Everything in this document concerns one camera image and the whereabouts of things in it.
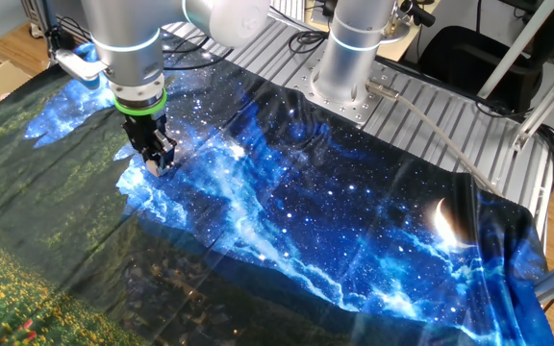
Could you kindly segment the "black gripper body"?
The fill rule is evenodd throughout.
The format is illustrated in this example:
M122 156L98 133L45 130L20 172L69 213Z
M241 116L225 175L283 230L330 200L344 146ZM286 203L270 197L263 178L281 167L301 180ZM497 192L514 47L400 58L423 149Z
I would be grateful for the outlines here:
M125 114L125 121L122 128L125 130L132 146L139 153L161 153L164 145L156 131L162 135L165 131L165 114L163 112L156 113L157 118L153 115L129 115Z

